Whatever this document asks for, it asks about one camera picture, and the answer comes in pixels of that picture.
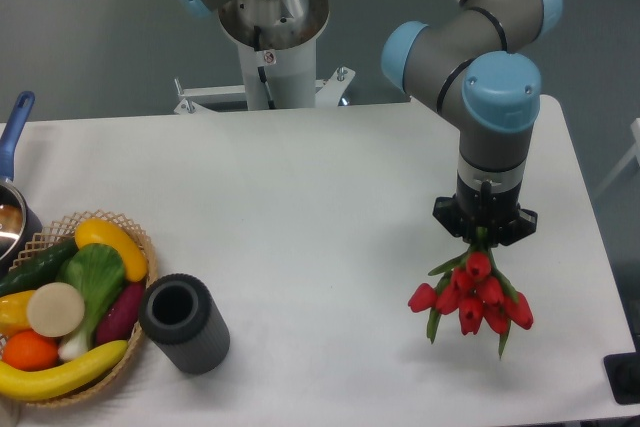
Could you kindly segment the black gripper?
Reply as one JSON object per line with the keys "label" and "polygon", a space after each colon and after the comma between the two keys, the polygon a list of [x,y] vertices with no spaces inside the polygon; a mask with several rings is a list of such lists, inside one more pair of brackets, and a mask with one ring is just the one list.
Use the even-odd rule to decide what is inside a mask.
{"label": "black gripper", "polygon": [[485,227],[494,246],[509,246],[534,234],[538,213],[519,205],[521,184],[495,192],[490,183],[471,187],[458,176],[456,195],[437,197],[433,217],[455,238],[472,240]]}

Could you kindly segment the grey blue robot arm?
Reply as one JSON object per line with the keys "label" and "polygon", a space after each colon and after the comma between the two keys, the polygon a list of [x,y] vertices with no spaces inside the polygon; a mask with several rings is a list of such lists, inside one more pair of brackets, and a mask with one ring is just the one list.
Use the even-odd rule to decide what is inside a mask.
{"label": "grey blue robot arm", "polygon": [[[180,0],[195,16],[216,13],[236,44],[248,107],[316,107],[316,41],[328,0]],[[537,215],[519,193],[541,75],[521,49],[554,28],[563,0],[457,0],[442,27],[397,27],[381,56],[386,78],[459,131],[457,187],[433,214],[468,243],[510,245],[534,233]]]}

